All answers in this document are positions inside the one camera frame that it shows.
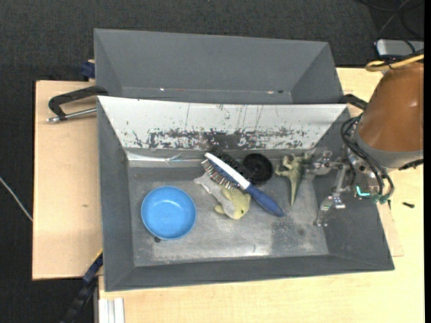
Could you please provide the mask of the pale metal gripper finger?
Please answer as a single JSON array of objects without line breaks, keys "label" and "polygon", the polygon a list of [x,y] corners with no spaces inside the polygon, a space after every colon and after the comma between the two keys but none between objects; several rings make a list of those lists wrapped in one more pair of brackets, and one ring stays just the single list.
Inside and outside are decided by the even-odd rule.
[{"label": "pale metal gripper finger", "polygon": [[308,152],[304,163],[306,176],[323,176],[331,171],[333,152],[324,150],[317,153]]},{"label": "pale metal gripper finger", "polygon": [[314,224],[318,227],[327,227],[333,214],[342,209],[345,209],[345,203],[338,194],[327,196],[319,205]]}]

